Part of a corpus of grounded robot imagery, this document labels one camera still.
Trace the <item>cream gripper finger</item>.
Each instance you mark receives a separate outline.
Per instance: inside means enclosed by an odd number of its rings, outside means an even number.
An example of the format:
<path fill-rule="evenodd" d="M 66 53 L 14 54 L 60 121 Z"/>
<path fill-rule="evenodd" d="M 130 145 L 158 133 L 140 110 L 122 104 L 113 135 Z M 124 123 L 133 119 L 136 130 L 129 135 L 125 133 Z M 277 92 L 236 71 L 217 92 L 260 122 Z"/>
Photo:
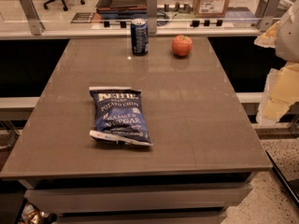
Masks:
<path fill-rule="evenodd" d="M 279 25 L 278 21 L 275 22 L 273 25 L 271 25 L 264 33 L 259 35 L 254 40 L 254 44 L 262 48 L 274 49 L 276 47 L 278 25 Z"/>
<path fill-rule="evenodd" d="M 299 101 L 299 63 L 286 63 L 267 75 L 256 121 L 274 125 Z"/>

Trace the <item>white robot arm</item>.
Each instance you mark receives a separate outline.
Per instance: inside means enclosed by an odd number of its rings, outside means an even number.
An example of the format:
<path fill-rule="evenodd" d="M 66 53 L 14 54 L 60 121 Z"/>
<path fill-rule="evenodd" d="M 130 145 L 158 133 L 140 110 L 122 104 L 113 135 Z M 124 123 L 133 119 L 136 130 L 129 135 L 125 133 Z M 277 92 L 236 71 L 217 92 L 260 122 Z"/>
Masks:
<path fill-rule="evenodd" d="M 279 70 L 271 68 L 267 75 L 256 121 L 272 126 L 299 101 L 299 0 L 279 21 L 259 35 L 254 44 L 273 48 L 286 64 Z"/>

